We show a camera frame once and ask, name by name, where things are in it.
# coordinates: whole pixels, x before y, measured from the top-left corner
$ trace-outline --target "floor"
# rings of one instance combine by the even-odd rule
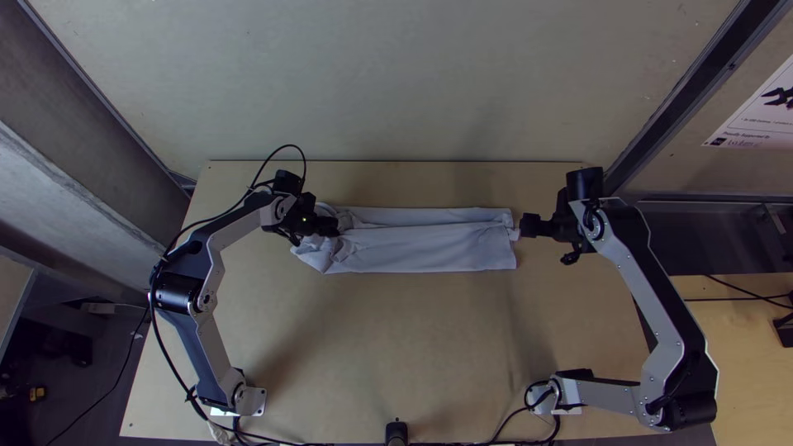
[[[105,334],[95,340],[93,365],[80,368],[66,357],[36,358],[30,372],[31,383],[45,383],[47,400],[26,405],[32,446],[44,445],[63,429],[80,411],[109,389],[126,355],[133,329],[139,316],[112,316]],[[148,331],[144,324],[141,332]],[[104,444],[117,446],[209,446],[213,442],[175,441],[118,437],[126,400],[129,397],[136,364],[140,359],[144,337],[133,343],[131,359],[118,388],[52,446]],[[584,439],[558,441],[562,446],[715,446],[709,426],[700,426],[666,435],[626,437],[617,439]]]

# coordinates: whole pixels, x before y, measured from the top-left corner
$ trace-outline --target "black cable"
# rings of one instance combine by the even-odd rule
[[[108,395],[113,393],[118,387],[118,383],[121,381],[121,377],[124,375],[124,371],[126,370],[126,365],[130,362],[130,356],[132,355],[132,347],[135,345],[135,336],[138,335],[138,330],[140,330],[140,326],[143,325],[143,321],[146,320],[146,315],[148,314],[148,308],[146,311],[143,312],[143,315],[140,317],[140,321],[138,325],[135,327],[135,332],[132,333],[132,339],[130,340],[130,347],[126,351],[126,358],[124,358],[124,363],[121,365],[121,370],[118,371],[118,376],[116,377],[116,382],[113,383],[113,387],[110,388],[109,391],[106,391],[104,395],[100,396],[98,400],[93,402],[86,410],[83,410],[83,413],[77,415],[77,417],[69,423],[63,430],[61,430],[55,437],[53,437],[50,441],[48,441],[45,446],[50,446],[55,440],[59,439],[63,434],[72,429],[72,426],[76,425],[78,421],[80,421],[88,412],[90,412],[94,407],[96,407],[99,403],[104,401]]]
[[[296,145],[287,144],[287,145],[282,145],[281,147],[278,147],[277,149],[275,149],[264,160],[262,165],[259,167],[259,171],[256,172],[256,176],[254,177],[253,181],[250,182],[250,186],[248,186],[248,190],[246,190],[245,193],[243,193],[242,197],[232,207],[230,207],[226,211],[221,212],[220,214],[217,214],[216,216],[205,218],[203,220],[199,220],[199,221],[191,223],[190,225],[185,226],[182,230],[179,231],[178,234],[176,234],[175,237],[173,237],[173,239],[169,243],[168,247],[166,247],[165,252],[162,255],[162,259],[154,266],[154,268],[152,270],[152,273],[151,273],[151,275],[149,277],[149,288],[150,288],[149,309],[150,309],[150,314],[151,314],[151,326],[152,326],[152,329],[154,331],[154,337],[157,339],[157,345],[159,346],[159,349],[162,352],[163,357],[165,358],[165,362],[168,363],[168,367],[171,369],[171,373],[173,373],[173,376],[176,378],[177,382],[179,383],[179,386],[185,392],[185,401],[190,402],[190,405],[192,406],[193,410],[196,412],[196,414],[202,420],[207,421],[207,422],[211,422],[215,426],[217,426],[219,429],[223,429],[226,432],[233,433],[235,435],[235,437],[237,438],[237,441],[240,442],[241,444],[243,444],[244,446],[247,443],[241,438],[241,436],[250,437],[252,439],[262,439],[264,441],[268,441],[270,443],[275,443],[275,444],[286,444],[287,446],[309,446],[309,445],[312,445],[312,444],[298,444],[298,443],[293,443],[293,442],[289,442],[289,441],[286,441],[286,440],[272,439],[272,438],[269,438],[269,437],[265,437],[263,435],[249,434],[247,432],[243,432],[242,430],[239,429],[239,425],[240,425],[239,417],[235,417],[233,427],[220,425],[220,424],[218,424],[218,423],[216,423],[216,422],[214,422],[212,420],[209,420],[209,417],[207,416],[206,412],[204,412],[204,410],[198,404],[198,401],[196,401],[196,397],[194,396],[195,386],[188,387],[188,385],[185,384],[184,380],[182,379],[182,376],[179,374],[178,370],[176,369],[176,366],[173,364],[173,360],[171,359],[170,355],[168,354],[168,350],[165,348],[165,344],[163,342],[163,338],[160,335],[159,327],[157,325],[156,311],[154,310],[154,290],[156,290],[155,281],[156,281],[156,278],[159,276],[159,273],[162,270],[162,268],[164,267],[164,265],[169,261],[168,254],[171,252],[171,249],[173,249],[173,247],[176,244],[176,242],[178,241],[179,237],[181,237],[185,232],[187,232],[188,230],[194,228],[197,225],[217,220],[218,218],[221,218],[221,217],[231,213],[234,209],[237,208],[237,206],[239,206],[245,200],[245,198],[247,198],[250,194],[255,192],[256,189],[258,189],[259,187],[262,187],[262,186],[268,186],[269,184],[273,183],[273,180],[268,180],[268,181],[261,182],[261,183],[257,183],[257,180],[259,180],[259,175],[264,170],[264,167],[267,165],[267,162],[278,151],[280,151],[282,149],[286,149],[287,147],[293,147],[293,148],[297,149],[297,151],[300,152],[300,156],[302,157],[302,160],[303,160],[303,175],[301,177],[301,187],[302,187],[302,185],[305,184],[305,182],[306,182],[306,156],[303,154],[303,151],[300,149],[300,147],[297,147]]]
[[[770,303],[772,305],[776,305],[776,306],[779,306],[781,308],[786,308],[788,310],[793,310],[793,306],[789,306],[789,305],[781,304],[779,302],[772,301],[772,299],[777,299],[779,297],[785,297],[785,296],[788,296],[789,294],[777,294],[775,296],[760,296],[757,293],[750,292],[749,290],[745,290],[745,289],[743,289],[741,287],[733,285],[732,283],[728,283],[728,282],[725,282],[725,281],[723,281],[721,279],[715,278],[715,277],[713,277],[713,276],[711,276],[709,274],[704,274],[704,276],[707,277],[708,279],[714,281],[714,282],[717,282],[717,283],[720,283],[720,284],[724,285],[725,287],[732,288],[732,289],[734,289],[736,291],[740,291],[740,292],[742,292],[744,294],[748,294],[749,296],[752,296],[752,297],[720,297],[720,298],[717,298],[717,299],[684,299],[686,302],[766,301],[766,302],[768,302],[768,303]]]
[[[270,154],[270,156],[268,156],[264,160],[262,165],[259,166],[259,170],[256,172],[256,176],[254,176],[254,180],[250,182],[250,187],[254,187],[254,185],[256,184],[256,181],[259,180],[259,175],[262,174],[262,171],[264,170],[264,166],[267,165],[267,162],[269,162],[269,160],[272,159],[273,156],[275,156],[276,153],[280,152],[281,150],[288,149],[290,147],[293,148],[293,149],[296,149],[298,152],[300,152],[300,157],[303,160],[303,176],[302,176],[302,179],[300,181],[300,187],[302,189],[303,184],[306,183],[306,155],[303,154],[303,149],[301,149],[300,147],[297,147],[294,144],[285,144],[285,145],[282,145],[281,147],[278,147],[277,149],[273,150],[273,152]]]
[[[532,384],[531,386],[529,386],[529,389],[531,387],[533,387],[533,386],[547,384],[547,383],[548,382],[536,382],[536,383]],[[501,435],[501,431],[504,430],[504,428],[506,427],[507,423],[510,422],[512,417],[514,417],[515,415],[518,415],[520,412],[525,412],[527,410],[533,410],[535,407],[539,406],[543,401],[545,401],[546,398],[548,398],[549,396],[553,395],[554,393],[555,393],[554,389],[549,389],[549,390],[545,391],[545,393],[540,395],[539,398],[537,398],[537,401],[533,405],[526,405],[526,406],[521,407],[519,409],[513,410],[512,413],[510,413],[501,422],[501,424],[498,426],[498,429],[496,429],[496,432],[493,434],[493,436],[490,438],[490,440],[486,441],[485,443],[473,444],[471,446],[492,446],[493,444],[517,444],[517,445],[521,445],[521,446],[533,446],[533,445],[539,445],[539,444],[553,444],[553,441],[556,439],[556,436],[559,433],[559,429],[562,427],[562,420],[559,418],[559,415],[554,415],[553,416],[553,432],[551,433],[551,435],[549,435],[545,439],[532,440],[532,441],[499,440],[498,436]]]
[[[170,242],[170,243],[168,244],[168,246],[165,248],[165,253],[163,254],[163,259],[166,259],[166,258],[167,258],[167,255],[168,255],[168,253],[169,253],[169,252],[171,252],[171,249],[173,249],[173,246],[174,246],[174,245],[176,245],[176,242],[179,240],[179,237],[181,237],[181,236],[182,236],[182,235],[183,235],[185,232],[189,231],[190,229],[192,229],[192,228],[194,228],[194,227],[196,227],[196,226],[198,226],[198,225],[201,225],[201,224],[203,224],[203,223],[209,223],[210,221],[217,220],[217,219],[221,218],[222,216],[226,216],[226,215],[230,214],[230,213],[231,213],[231,212],[232,212],[234,209],[236,209],[236,208],[237,208],[237,206],[239,206],[240,204],[242,204],[242,202],[244,202],[244,201],[245,201],[245,198],[247,198],[247,197],[248,197],[250,194],[252,194],[253,192],[255,192],[255,191],[256,191],[256,189],[258,189],[259,187],[262,187],[262,186],[268,186],[268,185],[272,184],[272,183],[273,183],[273,180],[268,180],[268,181],[264,181],[264,182],[261,182],[261,183],[257,183],[256,181],[257,181],[257,180],[259,180],[259,175],[261,175],[261,174],[262,174],[262,171],[264,170],[264,167],[265,167],[265,166],[267,166],[267,162],[269,162],[269,160],[270,160],[270,159],[271,159],[271,158],[272,158],[272,157],[273,157],[273,156],[274,156],[276,153],[278,153],[279,151],[281,151],[281,150],[283,150],[283,149],[287,149],[287,148],[289,148],[289,147],[293,147],[293,148],[294,148],[294,149],[296,149],[298,152],[300,152],[300,156],[301,156],[301,158],[302,158],[302,161],[303,161],[303,175],[302,175],[302,176],[301,176],[301,178],[300,178],[300,187],[301,187],[301,190],[302,190],[302,187],[303,187],[303,185],[306,183],[306,167],[307,167],[307,162],[306,162],[306,155],[305,155],[305,154],[303,154],[303,150],[302,150],[300,147],[297,147],[297,146],[296,146],[296,145],[294,145],[294,144],[285,144],[285,145],[282,145],[281,147],[278,147],[277,149],[275,149],[275,150],[274,150],[274,151],[273,151],[273,152],[272,152],[272,153],[271,153],[271,154],[270,154],[270,155],[269,155],[269,156],[268,156],[268,157],[267,157],[267,158],[266,158],[266,159],[265,159],[265,160],[262,162],[262,165],[261,165],[261,166],[259,166],[259,170],[258,170],[258,171],[256,171],[256,176],[254,176],[254,179],[253,179],[253,180],[250,182],[250,185],[248,186],[248,190],[246,190],[246,191],[245,191],[245,193],[243,193],[243,194],[242,194],[242,197],[240,197],[240,199],[239,199],[239,200],[238,200],[236,203],[234,203],[234,205],[232,205],[230,208],[226,209],[225,211],[221,212],[220,214],[217,214],[216,216],[211,216],[211,217],[209,217],[209,218],[205,218],[205,219],[203,219],[203,220],[194,221],[193,223],[191,223],[191,224],[189,224],[189,225],[185,226],[184,228],[182,228],[182,230],[180,230],[180,231],[178,232],[178,234],[176,234],[176,236],[175,236],[175,237],[173,237],[173,239],[171,240],[171,242]]]

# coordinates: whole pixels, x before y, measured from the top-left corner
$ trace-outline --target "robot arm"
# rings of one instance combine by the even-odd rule
[[[718,370],[707,353],[705,336],[649,248],[649,230],[641,213],[619,198],[601,198],[602,169],[567,175],[550,221],[524,214],[523,236],[549,236],[571,243],[562,261],[597,252],[611,260],[634,296],[648,327],[651,350],[641,382],[595,378],[591,370],[556,372],[547,385],[530,387],[533,406],[548,390],[553,397],[536,413],[581,413],[596,406],[635,416],[658,430],[675,430],[715,418]],[[278,171],[271,192],[254,192],[239,209],[195,230],[153,272],[151,299],[157,312],[177,330],[198,375],[199,400],[237,415],[261,415],[266,391],[250,387],[231,367],[213,311],[225,269],[220,252],[249,232],[262,228],[299,244],[302,235],[338,235],[336,221],[319,217],[315,198],[302,181]]]
[[[152,272],[152,305],[176,328],[198,375],[198,399],[237,415],[261,415],[267,393],[250,387],[231,367],[212,313],[226,270],[221,251],[261,228],[294,245],[303,235],[338,235],[336,219],[314,213],[315,197],[301,193],[302,181],[279,170],[269,192],[253,192],[242,207],[193,231]]]
[[[602,175],[600,168],[569,173],[553,218],[524,214],[521,234],[572,243],[573,251],[562,258],[565,264],[588,252],[614,263],[639,309],[650,355],[641,382],[596,378],[588,369],[556,372],[548,385],[527,391],[526,403],[550,388],[555,398],[535,413],[581,413],[580,407],[595,406],[635,416],[661,431],[709,423],[716,414],[718,369],[705,336],[649,248],[641,212],[619,198],[601,198]]]

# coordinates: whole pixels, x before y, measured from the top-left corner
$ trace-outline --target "metal frame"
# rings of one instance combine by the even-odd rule
[[[738,4],[644,128],[608,169],[604,182],[606,195],[624,195],[630,180],[699,111],[791,6],[793,0],[743,0]]]

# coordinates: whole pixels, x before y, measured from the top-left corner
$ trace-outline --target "wooden table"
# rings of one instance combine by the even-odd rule
[[[185,221],[226,209],[258,166],[205,166]],[[580,167],[312,162],[306,190],[351,206],[509,207],[517,220],[522,211],[548,217],[564,174]],[[298,163],[273,163],[264,178],[276,168],[301,170]],[[520,406],[529,383],[581,367],[601,377],[636,380],[648,355],[630,294],[613,265],[587,255],[565,267],[558,259],[569,246],[552,240],[521,240],[515,246],[517,271],[482,273],[323,276],[288,248],[286,240],[256,232],[223,254],[226,276],[216,310],[221,336],[232,364],[268,389],[264,416],[244,421],[253,433],[381,443],[385,424],[400,417],[416,442],[483,441]],[[722,292],[691,280],[697,295]],[[699,306],[718,315],[724,305]],[[703,326],[715,336],[730,335]],[[175,332],[164,322],[161,330],[185,380],[194,382]],[[719,352],[718,340],[711,346]],[[719,402],[724,392],[722,384]],[[150,336],[121,434],[209,439],[183,400]],[[502,436],[539,439],[549,431],[547,420],[525,415]],[[559,438],[650,433],[628,416],[586,408],[584,416],[563,418]]]

